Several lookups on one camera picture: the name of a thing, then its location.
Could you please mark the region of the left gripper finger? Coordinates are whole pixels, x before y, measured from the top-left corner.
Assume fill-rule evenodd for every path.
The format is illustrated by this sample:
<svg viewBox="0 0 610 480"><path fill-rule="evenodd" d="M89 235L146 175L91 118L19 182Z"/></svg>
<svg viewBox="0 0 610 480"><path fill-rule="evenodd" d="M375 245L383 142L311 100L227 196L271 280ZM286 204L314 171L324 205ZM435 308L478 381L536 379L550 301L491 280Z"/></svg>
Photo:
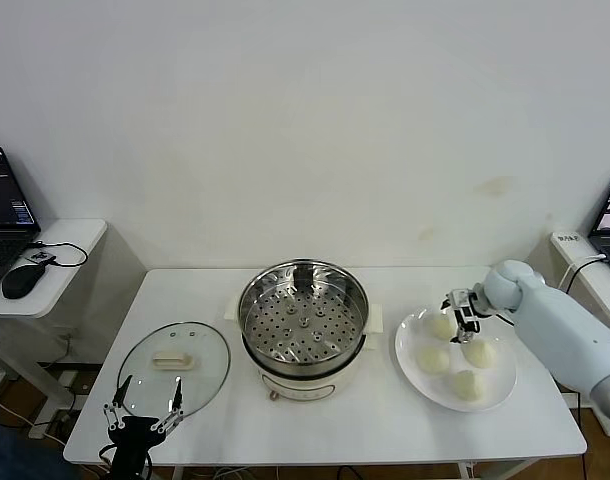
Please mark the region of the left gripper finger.
<svg viewBox="0 0 610 480"><path fill-rule="evenodd" d="M182 379L176 378L176 388L171 400L168 414L154 425L150 430L156 433L171 433L184 419L184 411L182 409Z"/></svg>
<svg viewBox="0 0 610 480"><path fill-rule="evenodd" d="M103 413L109 431L122 429L125 426L125 423L122 420L122 411L124 410L124 400L131 380L131 377L127 377L117 388L112 400L109 403L105 403L103 406Z"/></svg>

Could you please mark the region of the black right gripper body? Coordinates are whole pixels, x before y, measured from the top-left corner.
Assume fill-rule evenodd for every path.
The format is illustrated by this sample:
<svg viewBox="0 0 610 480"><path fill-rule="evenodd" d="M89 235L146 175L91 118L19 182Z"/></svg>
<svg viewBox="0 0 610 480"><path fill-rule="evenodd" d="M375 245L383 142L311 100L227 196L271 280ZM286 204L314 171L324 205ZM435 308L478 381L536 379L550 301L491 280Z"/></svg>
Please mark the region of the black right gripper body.
<svg viewBox="0 0 610 480"><path fill-rule="evenodd" d="M485 299L472 289L458 291L458 310L464 310L466 316L475 315L477 319L489 317L489 306Z"/></svg>

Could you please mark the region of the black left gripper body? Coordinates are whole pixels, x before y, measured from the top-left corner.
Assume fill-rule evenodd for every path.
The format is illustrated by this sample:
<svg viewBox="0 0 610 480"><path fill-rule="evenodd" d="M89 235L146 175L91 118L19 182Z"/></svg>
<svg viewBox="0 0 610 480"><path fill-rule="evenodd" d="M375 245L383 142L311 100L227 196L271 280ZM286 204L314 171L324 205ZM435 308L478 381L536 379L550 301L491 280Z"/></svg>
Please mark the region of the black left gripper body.
<svg viewBox="0 0 610 480"><path fill-rule="evenodd" d="M110 479L150 479L152 461L149 450L157 445L158 433L152 430L155 417L127 416L124 426L109 429L115 447L110 467Z"/></svg>

